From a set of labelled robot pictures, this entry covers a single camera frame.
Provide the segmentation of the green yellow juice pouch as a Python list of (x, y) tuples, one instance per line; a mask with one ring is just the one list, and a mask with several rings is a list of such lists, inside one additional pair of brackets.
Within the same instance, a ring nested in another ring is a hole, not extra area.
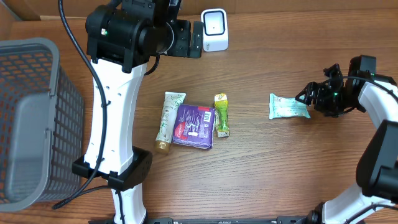
[(214, 99), (217, 136), (219, 138), (227, 138), (229, 137), (228, 97), (225, 93), (220, 93), (216, 94)]

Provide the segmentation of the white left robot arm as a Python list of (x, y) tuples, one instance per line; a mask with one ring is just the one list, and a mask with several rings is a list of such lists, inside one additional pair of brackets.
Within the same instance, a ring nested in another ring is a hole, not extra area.
[(142, 184), (152, 153), (132, 144), (139, 88), (151, 57), (200, 58), (203, 24), (178, 19), (180, 1), (111, 1), (87, 18), (85, 63), (94, 74), (93, 117), (85, 155), (74, 174), (107, 181), (113, 223), (145, 223)]

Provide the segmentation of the teal wet wipes pack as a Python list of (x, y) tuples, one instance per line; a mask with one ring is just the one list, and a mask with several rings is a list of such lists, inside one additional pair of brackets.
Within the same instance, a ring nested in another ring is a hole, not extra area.
[(295, 98), (279, 97), (271, 93), (269, 95), (269, 119), (290, 117), (310, 118), (307, 106)]

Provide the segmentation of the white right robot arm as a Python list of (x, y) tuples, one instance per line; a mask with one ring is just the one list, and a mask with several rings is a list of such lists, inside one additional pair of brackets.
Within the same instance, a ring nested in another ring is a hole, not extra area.
[(376, 132), (356, 168), (356, 182), (320, 203), (299, 223), (359, 223), (378, 210), (397, 208), (397, 83), (392, 77), (358, 72), (310, 82), (296, 97), (326, 115), (366, 112)]

